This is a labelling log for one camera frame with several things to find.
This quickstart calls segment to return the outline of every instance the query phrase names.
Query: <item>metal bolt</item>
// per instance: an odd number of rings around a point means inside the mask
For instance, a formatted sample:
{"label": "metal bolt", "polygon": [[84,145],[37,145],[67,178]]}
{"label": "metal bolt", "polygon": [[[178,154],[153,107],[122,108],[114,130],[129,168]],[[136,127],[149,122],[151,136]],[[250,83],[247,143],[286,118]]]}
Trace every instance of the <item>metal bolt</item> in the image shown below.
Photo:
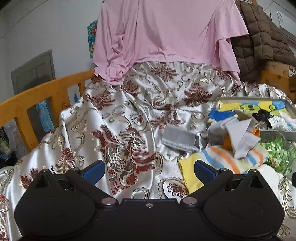
{"label": "metal bolt", "polygon": [[183,199],[183,202],[188,205],[193,205],[193,204],[196,204],[197,200],[194,197],[185,197]]}
{"label": "metal bolt", "polygon": [[112,197],[105,197],[102,199],[102,204],[104,205],[113,205],[116,203],[116,199],[115,198],[112,198]]}
{"label": "metal bolt", "polygon": [[151,208],[151,207],[153,207],[153,204],[152,203],[146,203],[146,207]]}

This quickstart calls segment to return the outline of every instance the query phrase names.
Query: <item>white satin fabric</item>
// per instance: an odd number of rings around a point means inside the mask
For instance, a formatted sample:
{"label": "white satin fabric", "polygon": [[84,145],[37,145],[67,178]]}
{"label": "white satin fabric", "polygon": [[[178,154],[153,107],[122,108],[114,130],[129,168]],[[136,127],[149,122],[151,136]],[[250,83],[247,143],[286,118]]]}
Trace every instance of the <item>white satin fabric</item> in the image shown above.
{"label": "white satin fabric", "polygon": [[[189,154],[162,145],[163,129],[173,124],[203,133],[208,113],[219,96],[287,98],[273,87],[238,86],[229,73],[184,62],[136,64],[121,86],[93,80],[79,103],[61,112],[59,128],[47,134],[14,167],[1,170],[0,240],[15,241],[21,237],[14,209],[44,168],[61,174],[101,159],[106,171],[96,186],[119,201],[179,201],[188,192],[177,158]],[[292,227],[296,225],[296,189],[285,180],[278,195],[287,214],[280,235],[295,239],[296,230]]]}

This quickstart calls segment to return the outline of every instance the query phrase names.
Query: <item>wooden bed frame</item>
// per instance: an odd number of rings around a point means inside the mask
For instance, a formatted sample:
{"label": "wooden bed frame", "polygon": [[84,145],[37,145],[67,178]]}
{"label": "wooden bed frame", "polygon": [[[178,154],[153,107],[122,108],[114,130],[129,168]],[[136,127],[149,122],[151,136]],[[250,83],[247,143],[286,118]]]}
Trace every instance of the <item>wooden bed frame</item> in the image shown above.
{"label": "wooden bed frame", "polygon": [[60,112],[63,110],[63,107],[65,109],[65,107],[70,106],[67,88],[78,84],[80,96],[83,96],[86,89],[85,81],[94,77],[93,69],[69,75],[28,89],[0,103],[0,126],[4,126],[9,120],[15,119],[24,144],[30,152],[38,145],[38,141],[27,109],[49,98],[50,108],[54,116],[53,121],[56,126],[59,126]]}

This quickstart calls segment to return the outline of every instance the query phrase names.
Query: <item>wooden railing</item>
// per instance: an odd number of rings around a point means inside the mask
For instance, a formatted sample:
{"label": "wooden railing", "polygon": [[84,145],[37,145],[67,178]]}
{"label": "wooden railing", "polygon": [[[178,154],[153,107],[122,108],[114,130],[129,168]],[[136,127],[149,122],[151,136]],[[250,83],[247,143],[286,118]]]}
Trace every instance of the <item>wooden railing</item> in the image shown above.
{"label": "wooden railing", "polygon": [[54,123],[59,126],[59,114],[63,107],[70,106],[67,88],[78,84],[80,96],[85,91],[85,80],[94,77],[94,70],[88,70],[63,78],[46,82],[28,89],[2,103],[0,103],[0,126],[15,119],[20,135],[28,151],[38,145],[34,130],[31,126],[27,110],[32,106],[49,98],[50,108],[54,116]]}

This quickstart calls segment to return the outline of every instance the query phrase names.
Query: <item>brown coat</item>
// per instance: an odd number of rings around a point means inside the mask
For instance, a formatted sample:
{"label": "brown coat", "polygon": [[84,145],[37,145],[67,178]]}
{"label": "brown coat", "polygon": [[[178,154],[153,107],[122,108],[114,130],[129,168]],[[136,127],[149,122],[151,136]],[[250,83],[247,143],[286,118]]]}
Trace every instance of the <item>brown coat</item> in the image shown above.
{"label": "brown coat", "polygon": [[249,35],[231,38],[241,72],[241,81],[259,82],[266,61],[296,66],[296,58],[286,37],[258,4],[236,1]]}

